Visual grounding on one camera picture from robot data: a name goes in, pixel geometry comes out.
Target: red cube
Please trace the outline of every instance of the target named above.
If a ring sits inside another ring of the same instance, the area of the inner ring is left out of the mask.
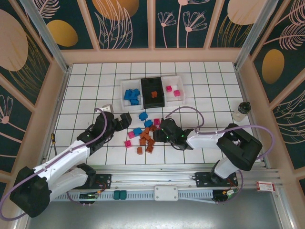
[[[166,86],[165,89],[166,89],[166,92],[171,92],[173,90],[171,86]]]
[[[160,125],[160,118],[155,118],[155,119],[153,120],[153,124],[154,124],[154,125]]]
[[[133,131],[128,132],[128,137],[129,137],[129,139],[134,138],[135,137],[134,132]]]
[[[179,90],[176,90],[176,91],[173,92],[173,95],[174,95],[175,97],[178,97],[178,96],[180,96],[181,94],[180,94],[180,91],[179,91]]]
[[[126,148],[129,148],[129,147],[132,147],[132,143],[131,143],[131,141],[126,141],[126,142],[124,142],[125,143],[125,147]]]

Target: black mounting plate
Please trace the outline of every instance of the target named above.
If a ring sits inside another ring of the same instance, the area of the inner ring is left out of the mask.
[[[232,173],[227,179],[223,179],[217,184],[211,181],[210,172],[195,173],[195,176],[193,176],[192,179],[196,181],[197,187],[230,187],[231,184],[227,179],[230,179],[233,184],[238,186],[236,173]]]
[[[96,174],[94,184],[91,187],[88,184],[84,184],[83,186],[74,189],[104,189],[100,184],[106,184],[106,189],[110,189],[111,177],[111,174]]]

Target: gold circle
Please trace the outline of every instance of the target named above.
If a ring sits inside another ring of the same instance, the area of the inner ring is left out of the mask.
[[[0,30],[0,66],[18,71],[28,58],[27,34],[20,23],[4,10],[0,10]]]
[[[228,4],[228,17],[237,25],[250,25],[255,23],[267,0],[230,0]]]
[[[281,51],[270,50],[263,60],[262,73],[266,83],[275,83],[281,76],[284,69],[285,59]]]
[[[122,13],[119,11],[119,6],[122,10],[125,8],[132,17],[139,8],[139,0],[92,0],[97,11],[105,18],[119,21],[124,19]]]
[[[54,40],[59,45],[71,47],[78,42],[78,36],[75,29],[65,21],[53,20],[47,24]]]

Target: white grid surface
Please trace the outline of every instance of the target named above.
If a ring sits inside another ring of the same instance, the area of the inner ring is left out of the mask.
[[[60,115],[55,128],[56,149],[60,153],[89,125],[98,114],[95,107],[112,104],[115,118],[123,113],[120,102],[120,81],[156,76],[179,75],[186,93],[186,105],[197,108],[205,118],[203,131],[224,129],[233,122],[232,112],[243,101],[231,62],[153,62],[153,63],[90,63],[74,64]],[[177,107],[146,109],[148,119],[163,118]],[[127,133],[144,128],[139,119],[141,111],[131,111],[132,124],[128,130],[116,132],[113,139],[87,159],[88,165],[136,164],[195,164],[215,163],[223,159],[220,149],[178,151],[170,144],[156,143],[152,154],[137,154],[139,137],[125,148]],[[194,128],[200,116],[190,109],[171,115],[182,128]],[[246,117],[238,125],[248,125]],[[51,147],[48,159],[55,156]]]

